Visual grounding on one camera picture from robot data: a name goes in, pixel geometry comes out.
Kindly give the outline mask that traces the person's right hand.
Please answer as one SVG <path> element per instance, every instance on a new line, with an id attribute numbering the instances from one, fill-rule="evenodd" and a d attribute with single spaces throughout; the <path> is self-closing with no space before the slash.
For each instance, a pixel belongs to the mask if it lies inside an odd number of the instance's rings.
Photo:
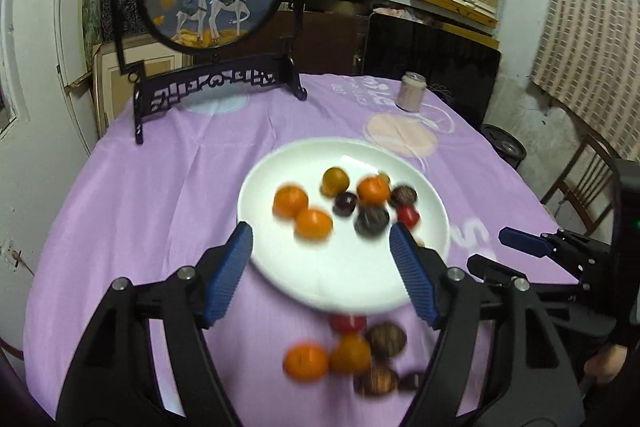
<path id="1" fill-rule="evenodd" d="M 627 352 L 628 348 L 621 345 L 603 347 L 585 363 L 584 378 L 580 385 L 588 389 L 593 385 L 614 381 L 626 362 Z"/>

